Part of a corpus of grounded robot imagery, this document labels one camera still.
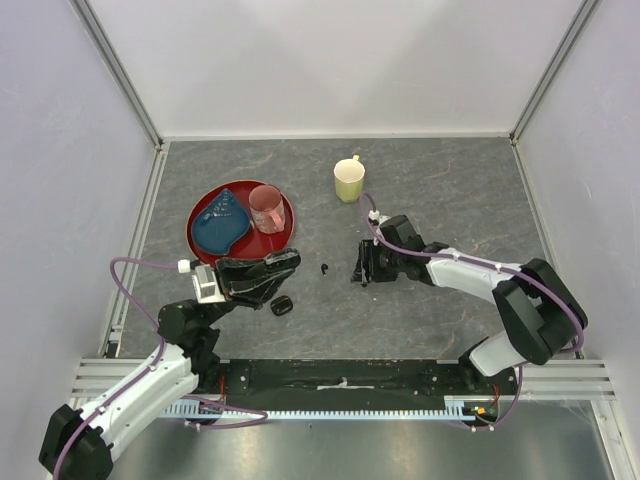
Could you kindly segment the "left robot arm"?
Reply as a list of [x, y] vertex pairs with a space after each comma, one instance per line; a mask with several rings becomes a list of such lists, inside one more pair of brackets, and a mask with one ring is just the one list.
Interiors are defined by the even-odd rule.
[[295, 248], [262, 259], [183, 259], [169, 269], [190, 275], [195, 296], [162, 307], [151, 320], [156, 349], [115, 386], [83, 407], [50, 417], [39, 463], [55, 479], [105, 479], [126, 446], [173, 402], [219, 382], [214, 323], [237, 307], [260, 309], [301, 263]]

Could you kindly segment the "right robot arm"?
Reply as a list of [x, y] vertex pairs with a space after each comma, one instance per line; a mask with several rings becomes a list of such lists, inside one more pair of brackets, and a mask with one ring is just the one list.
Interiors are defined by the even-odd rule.
[[584, 341], [588, 319], [546, 261], [501, 264], [465, 255], [447, 244], [425, 243], [404, 215], [366, 213], [373, 236], [361, 241], [352, 280], [366, 286], [400, 275], [422, 284], [450, 288], [497, 308], [498, 334], [480, 341], [460, 359], [458, 381], [467, 392], [483, 392], [494, 375], [531, 363], [544, 365]]

